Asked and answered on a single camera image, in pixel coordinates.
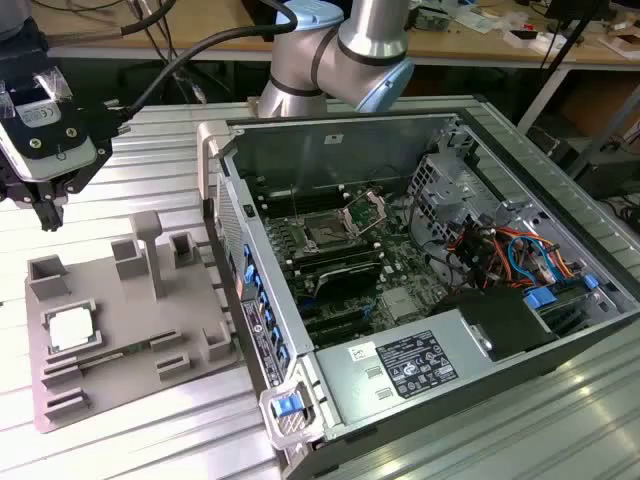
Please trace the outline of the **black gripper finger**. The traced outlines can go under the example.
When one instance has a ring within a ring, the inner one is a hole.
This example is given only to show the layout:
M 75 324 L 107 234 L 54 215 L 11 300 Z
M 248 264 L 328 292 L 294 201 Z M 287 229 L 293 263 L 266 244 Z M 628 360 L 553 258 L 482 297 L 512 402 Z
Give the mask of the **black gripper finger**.
M 63 205 L 71 194 L 80 193 L 113 154 L 111 141 L 97 144 L 97 159 L 90 165 L 64 174 L 51 181 L 55 196 L 47 200 L 47 230 L 55 232 L 63 226 Z
M 51 230 L 51 202 L 46 200 L 35 184 L 25 183 L 1 153 L 1 200 L 11 199 L 35 211 L 44 231 Z

